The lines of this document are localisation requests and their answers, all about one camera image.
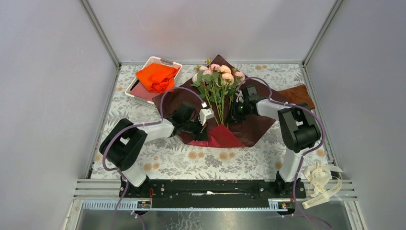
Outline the pink fake flower bunch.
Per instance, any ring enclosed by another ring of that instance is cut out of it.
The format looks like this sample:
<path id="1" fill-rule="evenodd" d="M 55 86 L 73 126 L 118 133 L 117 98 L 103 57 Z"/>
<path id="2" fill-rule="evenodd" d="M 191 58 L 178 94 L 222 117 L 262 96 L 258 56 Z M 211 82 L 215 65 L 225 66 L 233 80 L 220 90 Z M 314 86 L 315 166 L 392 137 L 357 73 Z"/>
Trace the pink fake flower bunch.
<path id="1" fill-rule="evenodd" d="M 245 80 L 245 75 L 225 64 L 215 64 L 210 59 L 203 66 L 197 65 L 192 77 L 192 87 L 198 89 L 207 104 L 217 111 L 216 124 L 225 121 L 226 99 L 232 101 L 237 92 L 237 86 Z"/>

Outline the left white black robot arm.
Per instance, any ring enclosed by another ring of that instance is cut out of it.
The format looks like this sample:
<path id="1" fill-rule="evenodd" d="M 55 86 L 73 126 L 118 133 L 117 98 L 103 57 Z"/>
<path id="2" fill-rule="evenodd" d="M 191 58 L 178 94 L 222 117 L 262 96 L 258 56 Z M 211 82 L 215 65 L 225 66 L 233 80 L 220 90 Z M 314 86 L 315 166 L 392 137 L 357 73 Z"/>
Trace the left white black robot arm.
<path id="1" fill-rule="evenodd" d="M 121 119 L 99 147 L 102 164 L 107 171 L 118 171 L 121 178 L 130 184 L 130 191 L 137 197 L 148 192 L 148 176 L 137 165 L 136 160 L 146 142 L 170 138 L 182 132 L 192 137 L 207 140 L 207 125 L 214 118 L 214 111 L 204 107 L 197 111 L 191 104 L 182 103 L 172 114 L 160 120 L 134 124 Z"/>

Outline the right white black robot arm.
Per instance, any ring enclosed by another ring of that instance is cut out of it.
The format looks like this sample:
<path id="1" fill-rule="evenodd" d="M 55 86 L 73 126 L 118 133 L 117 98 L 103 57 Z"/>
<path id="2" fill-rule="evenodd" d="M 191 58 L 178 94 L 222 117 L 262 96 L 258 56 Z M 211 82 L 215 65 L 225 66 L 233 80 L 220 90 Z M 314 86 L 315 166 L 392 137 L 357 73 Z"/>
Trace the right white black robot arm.
<path id="1" fill-rule="evenodd" d="M 318 118 L 311 112 L 308 103 L 278 102 L 261 97 L 255 86 L 239 91 L 236 99 L 230 101 L 227 122 L 239 123 L 248 115 L 258 115 L 279 121 L 286 154 L 282 167 L 277 173 L 275 193 L 287 197 L 293 192 L 293 182 L 298 180 L 301 156 L 313 148 L 322 137 Z"/>

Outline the dark red wrapping paper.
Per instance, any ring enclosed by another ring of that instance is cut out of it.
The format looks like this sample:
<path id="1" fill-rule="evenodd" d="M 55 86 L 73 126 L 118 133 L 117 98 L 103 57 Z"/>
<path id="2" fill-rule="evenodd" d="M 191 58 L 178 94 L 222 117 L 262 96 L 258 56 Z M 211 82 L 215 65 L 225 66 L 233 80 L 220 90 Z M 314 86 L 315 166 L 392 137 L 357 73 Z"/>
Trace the dark red wrapping paper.
<path id="1" fill-rule="evenodd" d="M 183 102 L 190 103 L 195 109 L 201 107 L 201 101 L 193 94 L 198 89 L 191 86 L 192 81 L 188 80 L 182 84 L 181 89 L 175 89 L 166 95 L 158 95 L 153 98 L 153 102 L 159 112 L 164 116 L 172 114 Z M 226 106 L 230 107 L 230 100 L 226 99 Z M 182 132 L 178 134 L 184 144 L 212 147 L 212 148 L 238 148 L 254 146 L 269 128 L 275 123 L 275 120 L 265 116 L 248 115 L 246 120 L 240 123 L 229 123 L 226 117 L 229 115 L 229 109 L 225 111 L 225 121 L 217 125 L 217 111 L 214 110 L 215 118 L 210 119 L 207 125 L 208 141 L 195 141 L 191 134 Z"/>

